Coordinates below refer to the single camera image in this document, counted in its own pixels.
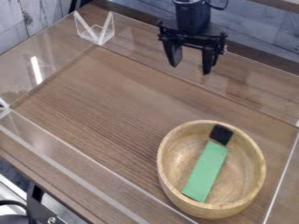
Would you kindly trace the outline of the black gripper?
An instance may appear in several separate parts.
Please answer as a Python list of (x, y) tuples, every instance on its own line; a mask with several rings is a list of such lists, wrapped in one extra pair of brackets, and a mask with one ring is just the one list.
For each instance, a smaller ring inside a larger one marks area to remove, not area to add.
[(211, 23), (211, 10), (223, 11), (211, 0), (172, 0), (175, 18), (159, 22), (157, 34), (172, 67), (183, 60), (183, 46), (202, 50), (202, 71), (207, 75), (226, 50), (227, 33)]

